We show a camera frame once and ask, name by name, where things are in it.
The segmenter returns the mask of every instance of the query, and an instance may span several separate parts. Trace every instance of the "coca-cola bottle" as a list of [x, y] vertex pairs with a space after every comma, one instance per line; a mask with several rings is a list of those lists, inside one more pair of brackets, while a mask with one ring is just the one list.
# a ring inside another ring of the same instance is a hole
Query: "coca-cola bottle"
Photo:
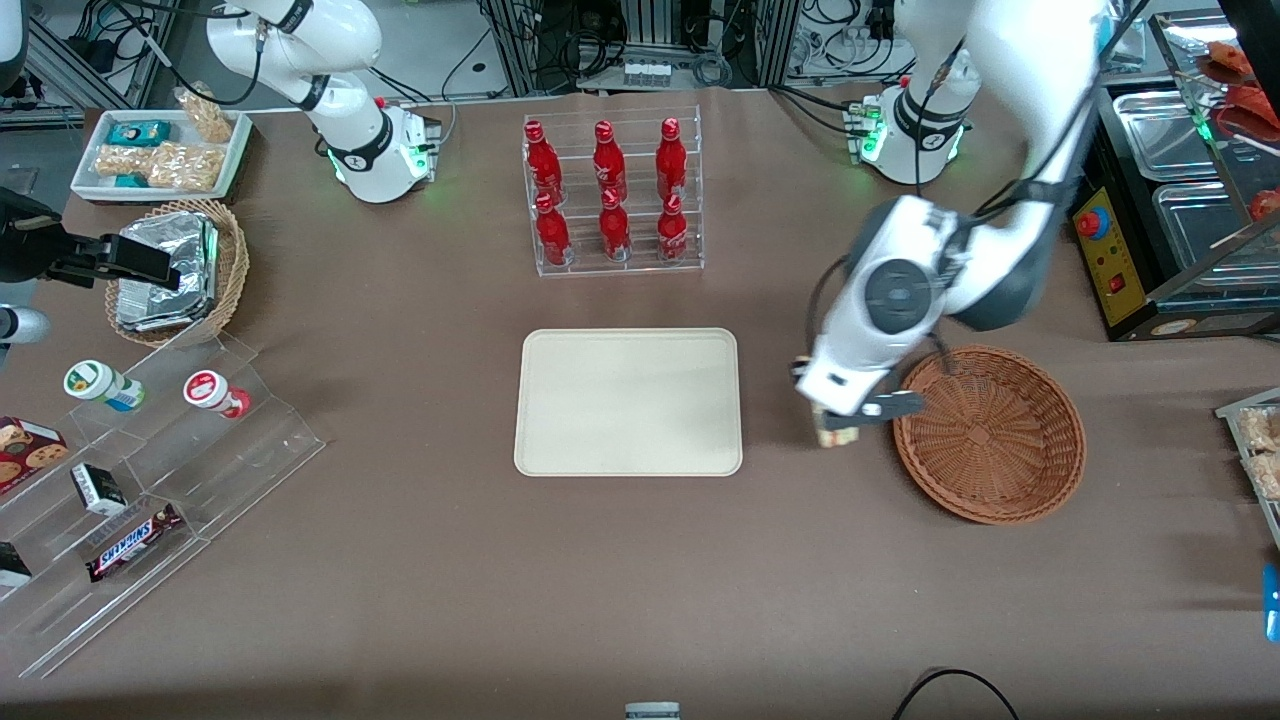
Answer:
[[663, 263], [678, 263], [685, 256], [689, 222], [681, 210], [678, 195], [671, 195], [662, 204], [662, 217], [658, 218], [658, 259]]
[[547, 141], [543, 123], [529, 120], [525, 123], [525, 138], [529, 141], [529, 169], [534, 173], [534, 187], [538, 192], [547, 192], [556, 205], [564, 202], [564, 173], [559, 168], [559, 156], [556, 149]]
[[622, 209], [618, 191], [604, 191], [600, 196], [604, 209], [600, 210], [600, 234], [604, 236], [604, 254], [614, 263], [631, 258], [631, 223], [627, 211]]
[[680, 120], [662, 122], [662, 142], [658, 143], [658, 199], [672, 193], [685, 195], [685, 145], [680, 142]]
[[613, 126], [609, 120], [595, 123], [595, 179], [600, 183], [600, 193], [605, 190], [618, 191], [618, 201], [627, 201], [627, 170], [622, 159], [622, 149], [613, 140]]
[[538, 240], [543, 243], [543, 258], [557, 266], [573, 261], [573, 246], [568, 241], [568, 223], [556, 209], [556, 200], [549, 192], [539, 192], [534, 200], [538, 208]]

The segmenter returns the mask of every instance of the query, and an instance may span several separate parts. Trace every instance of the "white tray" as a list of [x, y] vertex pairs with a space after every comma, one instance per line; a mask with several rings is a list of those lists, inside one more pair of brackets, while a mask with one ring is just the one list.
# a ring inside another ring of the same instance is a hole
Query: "white tray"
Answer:
[[741, 464], [737, 341], [728, 331], [536, 331], [525, 340], [521, 473], [724, 477]]
[[169, 202], [173, 200], [218, 200], [225, 197], [236, 179], [236, 170], [239, 168], [244, 147], [248, 145], [250, 131], [253, 120], [248, 114], [227, 110], [227, 119], [232, 126], [232, 138], [227, 143], [227, 160], [223, 163], [223, 172], [218, 174], [218, 182], [211, 192], [189, 192], [170, 187], [115, 187], [115, 177], [102, 177], [93, 172], [93, 160], [97, 158], [97, 149], [106, 142], [106, 136], [111, 126], [138, 120], [168, 120], [173, 129], [169, 140], [191, 145], [209, 145], [196, 126], [187, 119], [187, 113], [182, 110], [106, 110], [97, 119], [97, 127], [88, 140], [88, 147], [81, 156], [79, 167], [76, 168], [76, 177], [72, 178], [72, 192], [84, 200], [99, 202]]

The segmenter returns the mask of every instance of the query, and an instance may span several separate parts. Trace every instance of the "round wicker basket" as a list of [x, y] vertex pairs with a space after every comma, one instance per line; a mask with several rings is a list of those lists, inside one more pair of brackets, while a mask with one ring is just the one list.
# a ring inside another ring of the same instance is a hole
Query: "round wicker basket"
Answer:
[[[239, 305], [241, 292], [244, 290], [244, 278], [248, 275], [248, 246], [244, 243], [244, 233], [236, 222], [236, 215], [221, 202], [212, 200], [178, 200], [166, 202], [146, 217], [166, 215], [169, 213], [192, 211], [204, 213], [218, 225], [218, 297], [214, 309], [209, 313], [201, 325], [212, 332], [221, 331], [236, 313]], [[110, 281], [106, 283], [106, 322], [125, 340], [132, 340], [148, 347], [160, 347], [175, 334], [186, 328], [168, 328], [163, 331], [150, 331], [145, 333], [132, 333], [115, 322], [115, 304], [120, 295], [120, 283]]]
[[1030, 523], [1084, 474], [1084, 427], [1062, 388], [1025, 357], [984, 346], [927, 357], [904, 383], [924, 397], [893, 421], [906, 471], [947, 510], [978, 523]]

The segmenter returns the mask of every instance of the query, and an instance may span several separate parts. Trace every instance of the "small bottle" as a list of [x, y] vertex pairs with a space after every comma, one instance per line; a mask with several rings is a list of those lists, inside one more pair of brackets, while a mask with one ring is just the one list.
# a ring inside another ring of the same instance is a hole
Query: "small bottle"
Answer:
[[187, 384], [182, 386], [182, 396], [196, 407], [212, 410], [228, 420], [248, 413], [253, 404], [243, 388], [230, 384], [212, 370], [200, 370], [187, 378]]
[[543, 243], [543, 259], [548, 264], [562, 268], [573, 261], [573, 246], [568, 241], [568, 223], [556, 209], [556, 201], [549, 192], [539, 192], [534, 201], [538, 208], [538, 240]]
[[595, 179], [600, 183], [600, 193], [605, 190], [618, 191], [618, 201], [627, 201], [627, 169], [622, 159], [622, 149], [613, 140], [613, 126], [609, 120], [595, 123]]
[[658, 143], [658, 199], [666, 201], [672, 193], [685, 196], [685, 164], [687, 154], [680, 141], [680, 120], [662, 122], [662, 142]]
[[609, 188], [600, 197], [604, 209], [600, 210], [600, 234], [604, 236], [604, 255], [614, 263], [626, 263], [631, 258], [631, 222], [622, 209], [618, 191]]
[[668, 196], [662, 205], [662, 217], [658, 218], [658, 259], [663, 263], [680, 263], [689, 245], [689, 222], [680, 208], [678, 195]]
[[538, 120], [525, 123], [525, 140], [529, 141], [529, 168], [534, 173], [534, 187], [538, 192], [549, 193], [557, 206], [563, 205], [564, 173], [561, 172], [559, 155], [547, 141], [543, 123]]
[[63, 378], [63, 389], [77, 400], [101, 402], [119, 413], [136, 409], [147, 397], [142, 383], [97, 360], [81, 360], [72, 365]]

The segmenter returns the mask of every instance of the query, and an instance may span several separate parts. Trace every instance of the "acrylic bottle rack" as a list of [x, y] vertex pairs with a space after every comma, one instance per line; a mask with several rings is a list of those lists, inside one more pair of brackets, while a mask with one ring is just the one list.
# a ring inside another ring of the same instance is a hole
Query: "acrylic bottle rack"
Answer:
[[[662, 201], [658, 197], [658, 143], [662, 140], [662, 120], [680, 120], [680, 140], [685, 145], [686, 176], [684, 213], [689, 223], [687, 249], [680, 263], [663, 263], [658, 258], [658, 218]], [[703, 122], [698, 105], [681, 108], [653, 108], [648, 110], [591, 110], [586, 113], [552, 113], [525, 115], [525, 120], [539, 120], [547, 140], [559, 156], [564, 176], [564, 204], [559, 208], [568, 223], [573, 261], [564, 266], [552, 265], [543, 258], [538, 241], [538, 210], [534, 206], [536, 190], [529, 163], [525, 169], [525, 191], [529, 205], [529, 228], [534, 238], [534, 261], [541, 277], [602, 275], [635, 272], [700, 270], [707, 261], [703, 228]], [[631, 256], [614, 263], [604, 254], [600, 236], [600, 190], [595, 179], [595, 123], [609, 120], [614, 138], [622, 147], [626, 161], [627, 200], [622, 206], [631, 225]], [[524, 156], [529, 156], [529, 143], [524, 143]]]
[[[54, 427], [70, 452], [0, 496], [0, 541], [12, 542], [32, 578], [0, 585], [0, 635], [8, 671], [46, 676], [155, 589], [321, 448], [297, 410], [271, 395], [250, 361], [256, 352], [197, 325], [125, 375], [143, 384], [131, 413], [84, 402]], [[248, 413], [228, 420], [191, 406], [182, 386], [211, 369], [248, 391]], [[70, 468], [111, 473], [128, 507], [87, 512]], [[116, 573], [90, 583], [84, 564], [166, 503], [184, 520]]]

